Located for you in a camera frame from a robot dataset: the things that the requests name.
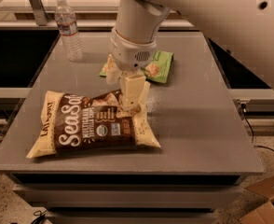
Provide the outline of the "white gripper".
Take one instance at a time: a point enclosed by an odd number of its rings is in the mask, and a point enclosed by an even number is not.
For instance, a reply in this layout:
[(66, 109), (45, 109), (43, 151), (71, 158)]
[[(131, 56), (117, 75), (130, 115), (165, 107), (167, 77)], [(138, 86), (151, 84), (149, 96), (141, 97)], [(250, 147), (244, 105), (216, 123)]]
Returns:
[(110, 36), (110, 53), (106, 63), (106, 82), (116, 84), (120, 78), (121, 105), (131, 110), (139, 104), (144, 89), (143, 72), (124, 72), (144, 68), (152, 61), (157, 42), (146, 44), (133, 43), (120, 36), (113, 28)]

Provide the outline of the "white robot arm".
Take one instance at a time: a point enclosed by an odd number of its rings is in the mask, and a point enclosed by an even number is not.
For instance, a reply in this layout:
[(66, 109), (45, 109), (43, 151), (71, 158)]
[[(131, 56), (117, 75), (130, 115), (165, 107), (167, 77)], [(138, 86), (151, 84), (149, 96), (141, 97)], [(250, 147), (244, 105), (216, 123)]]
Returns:
[(121, 104), (138, 105), (160, 24), (174, 11), (274, 90), (274, 0), (120, 0), (110, 38)]

